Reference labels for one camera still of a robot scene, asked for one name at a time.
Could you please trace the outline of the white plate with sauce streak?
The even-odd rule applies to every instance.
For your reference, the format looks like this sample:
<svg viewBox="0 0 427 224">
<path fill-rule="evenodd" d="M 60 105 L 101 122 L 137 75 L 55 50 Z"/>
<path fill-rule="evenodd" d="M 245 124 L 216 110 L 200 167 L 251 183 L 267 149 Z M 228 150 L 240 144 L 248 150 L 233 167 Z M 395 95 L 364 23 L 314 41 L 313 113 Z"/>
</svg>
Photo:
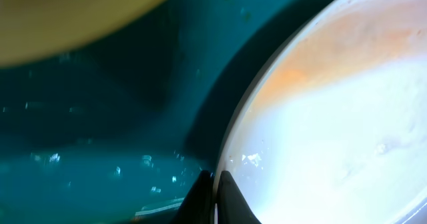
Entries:
<svg viewBox="0 0 427 224">
<path fill-rule="evenodd" d="M 261 223 L 426 222 L 426 0 L 334 0 L 259 72 L 224 139 Z"/>
</svg>

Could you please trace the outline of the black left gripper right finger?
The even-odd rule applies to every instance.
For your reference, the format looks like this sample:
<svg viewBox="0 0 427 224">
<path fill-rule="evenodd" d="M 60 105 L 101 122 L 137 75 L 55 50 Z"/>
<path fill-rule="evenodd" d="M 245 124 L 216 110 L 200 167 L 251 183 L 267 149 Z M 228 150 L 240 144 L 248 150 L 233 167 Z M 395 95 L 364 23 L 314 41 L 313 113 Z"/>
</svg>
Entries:
<svg viewBox="0 0 427 224">
<path fill-rule="evenodd" d="M 218 224 L 261 224 L 229 171 L 222 171 L 217 191 Z"/>
</svg>

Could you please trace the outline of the teal plastic tray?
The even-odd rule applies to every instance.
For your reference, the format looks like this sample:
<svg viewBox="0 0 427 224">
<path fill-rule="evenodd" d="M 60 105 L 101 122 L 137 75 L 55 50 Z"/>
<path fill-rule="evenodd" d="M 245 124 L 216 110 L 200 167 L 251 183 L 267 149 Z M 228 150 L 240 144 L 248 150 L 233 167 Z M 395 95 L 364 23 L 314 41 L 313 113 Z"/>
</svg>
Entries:
<svg viewBox="0 0 427 224">
<path fill-rule="evenodd" d="M 170 223 L 268 59 L 333 0 L 165 0 L 1 69 L 2 223 Z"/>
</svg>

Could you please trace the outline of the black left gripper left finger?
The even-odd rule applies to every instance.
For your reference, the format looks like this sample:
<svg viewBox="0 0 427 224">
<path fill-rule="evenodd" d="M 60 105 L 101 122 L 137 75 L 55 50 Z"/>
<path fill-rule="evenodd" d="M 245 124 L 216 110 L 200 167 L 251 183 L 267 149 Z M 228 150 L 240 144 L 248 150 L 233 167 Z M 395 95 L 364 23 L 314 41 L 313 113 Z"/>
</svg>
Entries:
<svg viewBox="0 0 427 224">
<path fill-rule="evenodd" d="M 212 174 L 206 170 L 201 171 L 170 224 L 211 223 L 213 184 Z"/>
</svg>

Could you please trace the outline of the yellow plate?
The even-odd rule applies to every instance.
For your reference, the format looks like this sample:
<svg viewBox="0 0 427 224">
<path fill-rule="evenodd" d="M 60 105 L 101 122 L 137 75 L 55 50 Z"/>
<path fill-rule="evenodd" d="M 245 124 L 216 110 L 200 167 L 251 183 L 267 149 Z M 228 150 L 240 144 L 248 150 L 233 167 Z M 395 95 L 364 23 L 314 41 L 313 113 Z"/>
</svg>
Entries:
<svg viewBox="0 0 427 224">
<path fill-rule="evenodd" d="M 1 67 L 96 41 L 165 0 L 1 0 Z"/>
</svg>

